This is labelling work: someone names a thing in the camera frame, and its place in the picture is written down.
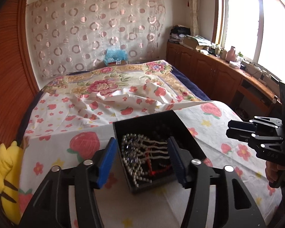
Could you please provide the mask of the right hand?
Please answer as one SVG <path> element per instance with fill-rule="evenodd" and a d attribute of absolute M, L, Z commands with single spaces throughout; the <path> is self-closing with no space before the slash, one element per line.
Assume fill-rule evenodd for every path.
<path fill-rule="evenodd" d="M 265 174 L 269 182 L 273 183 L 278 179 L 278 172 L 285 171 L 285 166 L 281 166 L 272 162 L 266 162 Z"/>

